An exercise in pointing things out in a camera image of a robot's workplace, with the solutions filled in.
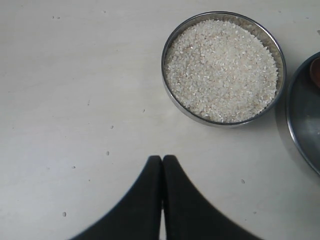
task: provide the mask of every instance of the brown object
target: brown object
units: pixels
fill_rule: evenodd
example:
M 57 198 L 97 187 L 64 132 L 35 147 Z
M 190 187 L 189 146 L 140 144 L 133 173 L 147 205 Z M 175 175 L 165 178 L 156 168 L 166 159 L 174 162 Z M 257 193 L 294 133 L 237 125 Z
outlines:
M 313 60 L 310 65 L 310 78 L 320 88 L 320 57 Z

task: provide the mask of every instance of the stainless steel bowl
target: stainless steel bowl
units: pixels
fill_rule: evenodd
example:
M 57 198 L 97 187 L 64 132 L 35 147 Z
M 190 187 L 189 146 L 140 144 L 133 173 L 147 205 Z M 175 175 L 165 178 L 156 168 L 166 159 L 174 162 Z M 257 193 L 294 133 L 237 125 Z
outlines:
M 173 41 L 177 38 L 178 35 L 180 35 L 184 30 L 187 28 L 202 22 L 206 20 L 220 20 L 220 21 L 225 21 L 225 22 L 231 22 L 234 23 L 240 27 L 242 27 L 245 30 L 248 30 L 251 34 L 256 36 L 262 44 L 269 49 L 271 52 L 274 61 L 276 63 L 276 67 L 278 68 L 278 79 L 276 83 L 276 93 L 274 99 L 269 103 L 269 105 L 260 113 L 255 115 L 254 117 L 251 117 L 247 120 L 244 121 L 239 121 L 239 122 L 216 122 L 216 121 L 211 121 L 208 119 L 205 119 L 193 112 L 191 112 L 189 109 L 184 107 L 178 99 L 175 97 L 171 89 L 169 88 L 168 81 L 166 79 L 165 75 L 165 60 L 166 56 L 168 53 L 169 48 L 171 47 Z M 256 21 L 234 13 L 234 12 L 227 12 L 227 11 L 210 11 L 210 12 L 205 12 L 201 13 L 198 15 L 195 15 L 193 17 L 190 17 L 183 23 L 181 23 L 169 36 L 167 39 L 164 49 L 162 52 L 162 58 L 161 58 L 161 71 L 162 71 L 162 78 L 163 78 L 163 83 L 166 89 L 166 92 L 168 93 L 169 97 L 173 101 L 173 103 L 188 117 L 190 117 L 193 120 L 196 120 L 199 123 L 209 125 L 209 126 L 214 126 L 214 127 L 229 127 L 229 128 L 234 128 L 238 127 L 244 124 L 247 124 L 249 122 L 252 122 L 253 120 L 259 118 L 263 114 L 265 114 L 268 110 L 270 110 L 280 99 L 281 94 L 284 91 L 284 86 L 285 86 L 285 80 L 287 76 L 287 69 L 286 69 L 286 61 L 284 54 L 277 43 L 276 39 L 269 33 L 262 25 L 257 23 Z

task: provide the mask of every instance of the white surface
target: white surface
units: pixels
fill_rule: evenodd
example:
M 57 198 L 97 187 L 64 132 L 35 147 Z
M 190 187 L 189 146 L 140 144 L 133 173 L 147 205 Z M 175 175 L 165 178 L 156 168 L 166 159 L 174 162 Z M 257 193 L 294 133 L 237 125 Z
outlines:
M 224 10 L 274 34 L 290 77 L 319 50 L 319 7 L 318 0 L 2 1 L 0 239 L 74 236 L 118 202 L 152 154 L 177 155 L 207 199 L 258 236 L 319 239 L 320 178 L 295 149 L 283 105 L 242 128 L 204 126 L 171 103 L 160 71 L 178 24 Z

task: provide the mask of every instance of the rice pile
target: rice pile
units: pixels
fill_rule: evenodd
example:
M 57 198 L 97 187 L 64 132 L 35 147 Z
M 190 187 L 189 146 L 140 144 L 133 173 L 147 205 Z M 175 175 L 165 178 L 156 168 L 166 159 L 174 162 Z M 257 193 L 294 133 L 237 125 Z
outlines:
M 275 97 L 276 63 L 254 35 L 227 21 L 207 20 L 172 43 L 165 75 L 174 96 L 203 118 L 236 123 Z

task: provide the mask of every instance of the white countertop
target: white countertop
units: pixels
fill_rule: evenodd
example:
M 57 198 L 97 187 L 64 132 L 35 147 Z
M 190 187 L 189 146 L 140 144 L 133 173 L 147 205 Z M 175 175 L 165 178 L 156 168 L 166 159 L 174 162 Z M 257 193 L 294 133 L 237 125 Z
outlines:
M 319 10 L 319 0 L 2 1 L 0 239 L 76 235 L 154 154 L 176 155 L 204 196 L 248 231 L 319 239 L 320 178 L 290 138 L 284 103 L 241 128 L 201 125 L 171 102 L 160 68 L 177 25 L 231 11 L 275 36 L 290 78 L 320 50 Z

